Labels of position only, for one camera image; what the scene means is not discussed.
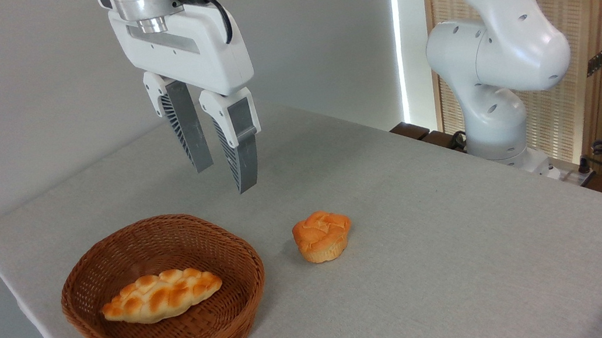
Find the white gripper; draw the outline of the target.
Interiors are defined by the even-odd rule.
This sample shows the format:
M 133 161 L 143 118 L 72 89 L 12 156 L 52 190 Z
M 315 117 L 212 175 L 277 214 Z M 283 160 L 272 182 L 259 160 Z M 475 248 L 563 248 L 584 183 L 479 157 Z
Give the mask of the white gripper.
M 257 183 L 255 136 L 261 130 L 253 96 L 244 88 L 254 76 L 249 52 L 238 26 L 226 42 L 221 13 L 213 5 L 183 8 L 165 17 L 167 31 L 161 33 L 144 33 L 115 11 L 108 12 L 108 21 L 128 60 L 145 71 L 153 109 L 168 119 L 198 173 L 213 160 L 187 84 L 208 90 L 199 102 L 214 122 L 237 191 L 244 193 Z

